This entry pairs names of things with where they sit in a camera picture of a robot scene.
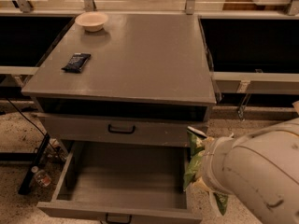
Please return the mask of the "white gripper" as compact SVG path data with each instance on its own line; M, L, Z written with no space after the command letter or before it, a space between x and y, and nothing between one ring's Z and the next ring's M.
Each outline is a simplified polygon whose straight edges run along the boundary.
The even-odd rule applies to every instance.
M220 137L205 148L200 169L202 177L193 182L197 188L206 192L233 194L234 178L233 169L229 166L229 154L234 141L231 137Z

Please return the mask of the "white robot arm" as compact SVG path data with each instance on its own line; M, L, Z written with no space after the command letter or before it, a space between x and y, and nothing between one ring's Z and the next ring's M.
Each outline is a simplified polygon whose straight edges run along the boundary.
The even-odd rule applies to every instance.
M299 224L298 104L249 107L243 120L218 106L209 124L193 192L201 224Z

